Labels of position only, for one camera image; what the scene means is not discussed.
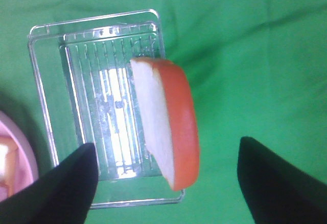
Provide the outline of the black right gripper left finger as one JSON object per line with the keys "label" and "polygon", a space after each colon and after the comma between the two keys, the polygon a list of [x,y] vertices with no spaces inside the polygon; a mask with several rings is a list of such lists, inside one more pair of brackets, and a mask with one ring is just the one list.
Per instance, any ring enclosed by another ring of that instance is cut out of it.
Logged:
{"label": "black right gripper left finger", "polygon": [[1,223],[84,223],[98,185],[95,146],[80,146],[36,182],[1,202]]}

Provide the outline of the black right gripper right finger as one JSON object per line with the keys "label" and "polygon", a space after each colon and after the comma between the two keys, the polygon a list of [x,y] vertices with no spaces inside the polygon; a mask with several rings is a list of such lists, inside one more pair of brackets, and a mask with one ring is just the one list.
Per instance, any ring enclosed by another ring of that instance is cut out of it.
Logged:
{"label": "black right gripper right finger", "polygon": [[326,184],[242,137],[239,185],[255,223],[326,223]]}

